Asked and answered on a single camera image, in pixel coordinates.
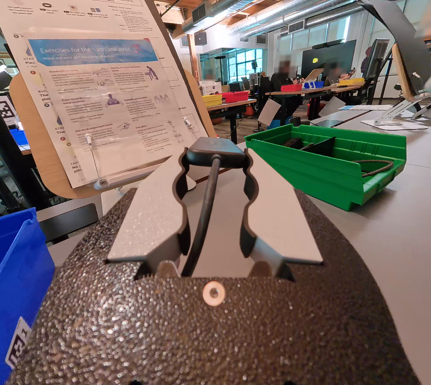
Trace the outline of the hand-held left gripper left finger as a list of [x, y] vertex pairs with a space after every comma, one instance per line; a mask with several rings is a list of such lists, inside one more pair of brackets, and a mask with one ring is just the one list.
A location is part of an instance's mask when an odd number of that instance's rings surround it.
[[107, 255], [109, 263], [145, 263], [155, 272], [162, 261], [187, 255], [191, 231], [183, 198], [188, 192], [187, 147], [180, 148], [144, 179]]

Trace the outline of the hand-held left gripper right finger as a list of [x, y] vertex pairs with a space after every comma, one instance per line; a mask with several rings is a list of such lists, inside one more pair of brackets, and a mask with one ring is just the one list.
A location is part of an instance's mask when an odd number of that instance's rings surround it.
[[244, 207], [240, 250], [255, 263], [266, 262], [274, 275], [289, 264], [322, 265], [324, 259], [294, 187], [257, 152], [245, 149]]

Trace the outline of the green plastic bin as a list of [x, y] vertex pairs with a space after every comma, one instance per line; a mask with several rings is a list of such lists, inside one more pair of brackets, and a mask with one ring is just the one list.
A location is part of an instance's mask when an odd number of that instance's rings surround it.
[[[332, 157], [282, 146], [296, 137], [303, 146], [336, 137]], [[287, 124], [244, 140], [294, 188], [345, 211], [383, 191], [407, 162], [401, 135]]]

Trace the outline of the dark grey usb hub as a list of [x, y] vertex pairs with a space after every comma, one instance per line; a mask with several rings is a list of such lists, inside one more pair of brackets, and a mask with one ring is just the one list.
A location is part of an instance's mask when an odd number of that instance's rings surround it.
[[191, 165], [210, 168], [197, 230], [186, 263], [181, 272], [182, 277], [191, 277], [196, 268], [207, 235], [219, 171], [221, 168], [242, 168], [245, 164], [246, 156], [245, 152], [231, 140], [201, 137], [188, 149], [186, 157], [187, 162]]

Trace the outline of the black bin divider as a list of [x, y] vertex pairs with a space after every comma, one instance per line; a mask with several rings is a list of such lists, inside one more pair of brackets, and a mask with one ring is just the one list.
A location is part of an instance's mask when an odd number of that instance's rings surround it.
[[332, 157], [333, 147], [335, 145], [336, 139], [337, 139], [336, 137], [331, 137], [329, 139], [320, 141], [318, 143], [311, 143], [300, 148], [300, 151], [314, 153], [321, 156]]

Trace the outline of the white panel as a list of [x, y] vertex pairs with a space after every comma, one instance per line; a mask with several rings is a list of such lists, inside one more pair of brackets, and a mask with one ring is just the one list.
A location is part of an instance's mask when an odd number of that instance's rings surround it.
[[258, 122], [266, 127], [266, 130], [278, 128], [281, 126], [280, 115], [277, 115], [281, 104], [268, 99], [258, 117]]

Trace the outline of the laminated sheet with blue header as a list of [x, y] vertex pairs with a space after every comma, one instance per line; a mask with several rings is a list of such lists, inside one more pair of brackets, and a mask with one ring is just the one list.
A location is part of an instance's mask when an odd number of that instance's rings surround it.
[[191, 146], [157, 40], [29, 35], [29, 48], [86, 183]]

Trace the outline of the wooden work table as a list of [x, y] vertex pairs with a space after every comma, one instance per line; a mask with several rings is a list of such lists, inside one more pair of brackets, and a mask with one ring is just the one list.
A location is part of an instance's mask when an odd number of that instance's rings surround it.
[[237, 144], [237, 116], [242, 116], [246, 112], [247, 107], [257, 103], [256, 99], [247, 99], [243, 101], [223, 103], [207, 107], [210, 120], [226, 119], [230, 124], [230, 140]]

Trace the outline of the black white fiducial tag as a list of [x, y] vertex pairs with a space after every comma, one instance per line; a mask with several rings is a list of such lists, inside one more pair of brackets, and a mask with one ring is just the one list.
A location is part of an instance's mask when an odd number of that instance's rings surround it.
[[8, 94], [0, 95], [0, 116], [8, 127], [16, 127], [17, 113]]

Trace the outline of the white instruction sheet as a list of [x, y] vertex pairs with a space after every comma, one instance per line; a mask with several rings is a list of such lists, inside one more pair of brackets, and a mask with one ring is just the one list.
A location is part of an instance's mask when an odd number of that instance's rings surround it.
[[50, 135], [71, 188], [93, 185], [101, 188], [119, 180], [121, 174], [131, 176], [139, 168], [86, 183], [66, 130], [53, 107], [53, 102], [37, 68], [28, 36], [73, 38], [89, 35], [118, 38], [125, 34], [157, 40], [159, 59], [176, 97], [184, 122], [193, 135], [193, 142], [206, 137], [187, 87], [174, 67], [174, 60], [163, 40], [145, 0], [1, 0], [1, 29], [17, 62], [20, 74]]

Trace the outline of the black wall screen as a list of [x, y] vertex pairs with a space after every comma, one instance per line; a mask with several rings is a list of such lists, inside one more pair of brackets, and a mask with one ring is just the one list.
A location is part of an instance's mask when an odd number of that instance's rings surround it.
[[322, 43], [303, 51], [301, 62], [301, 76], [307, 78], [315, 69], [323, 69], [321, 80], [330, 76], [334, 69], [340, 74], [350, 72], [353, 68], [353, 55], [356, 40], [342, 42], [342, 40]]

